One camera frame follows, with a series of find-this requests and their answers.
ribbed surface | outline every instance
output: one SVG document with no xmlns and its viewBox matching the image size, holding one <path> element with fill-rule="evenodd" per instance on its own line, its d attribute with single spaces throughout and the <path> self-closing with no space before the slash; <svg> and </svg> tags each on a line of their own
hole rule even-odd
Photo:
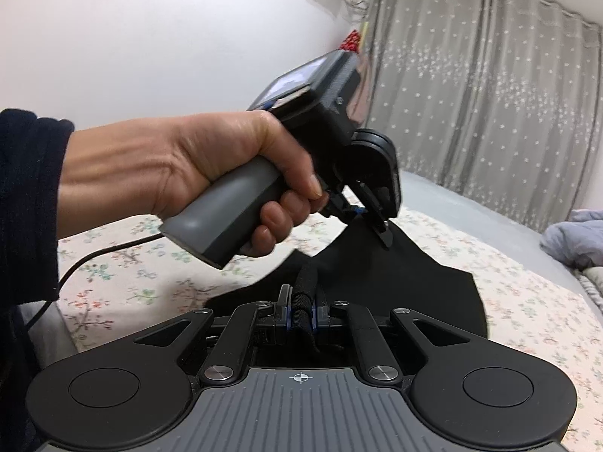
<svg viewBox="0 0 603 452">
<path fill-rule="evenodd" d="M 339 369 L 251 370 L 237 385 L 204 391 L 175 429 L 130 452 L 468 450 L 431 432 L 398 392 L 371 388 Z M 539 452 L 563 450 L 551 444 Z"/>
</svg>

wrist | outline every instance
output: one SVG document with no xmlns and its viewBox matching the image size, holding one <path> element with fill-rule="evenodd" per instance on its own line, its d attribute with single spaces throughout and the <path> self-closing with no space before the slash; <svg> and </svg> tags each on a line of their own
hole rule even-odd
<svg viewBox="0 0 603 452">
<path fill-rule="evenodd" d="M 158 192 L 174 169 L 172 135 L 161 119 L 74 132 L 58 189 L 58 237 L 156 213 Z"/>
</svg>

curtain fold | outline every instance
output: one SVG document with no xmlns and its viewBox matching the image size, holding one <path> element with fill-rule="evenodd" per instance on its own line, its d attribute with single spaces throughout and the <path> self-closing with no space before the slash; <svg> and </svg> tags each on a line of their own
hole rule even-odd
<svg viewBox="0 0 603 452">
<path fill-rule="evenodd" d="M 400 166 L 538 231 L 580 202 L 601 28 L 543 0 L 373 0 L 367 126 Z"/>
</svg>

grip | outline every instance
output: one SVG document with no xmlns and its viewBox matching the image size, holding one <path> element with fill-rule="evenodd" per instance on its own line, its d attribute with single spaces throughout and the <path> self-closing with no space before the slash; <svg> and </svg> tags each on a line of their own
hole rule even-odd
<svg viewBox="0 0 603 452">
<path fill-rule="evenodd" d="M 260 209 L 279 200 L 286 185 L 266 158 L 255 157 L 221 176 L 186 208 L 164 220 L 166 238 L 222 269 L 260 224 Z"/>
</svg>

metal bolt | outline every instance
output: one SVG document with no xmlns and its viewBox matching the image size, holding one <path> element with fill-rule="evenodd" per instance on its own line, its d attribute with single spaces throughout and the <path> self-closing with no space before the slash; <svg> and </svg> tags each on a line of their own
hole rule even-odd
<svg viewBox="0 0 603 452">
<path fill-rule="evenodd" d="M 389 365 L 377 365 L 369 370 L 369 376 L 378 381 L 393 381 L 398 371 Z"/>
<path fill-rule="evenodd" d="M 227 367 L 226 365 L 212 365 L 211 367 L 205 369 L 205 372 L 203 374 L 205 375 L 205 377 L 212 381 L 225 381 L 227 379 L 230 379 L 233 376 L 234 372 L 230 367 Z"/>
</svg>

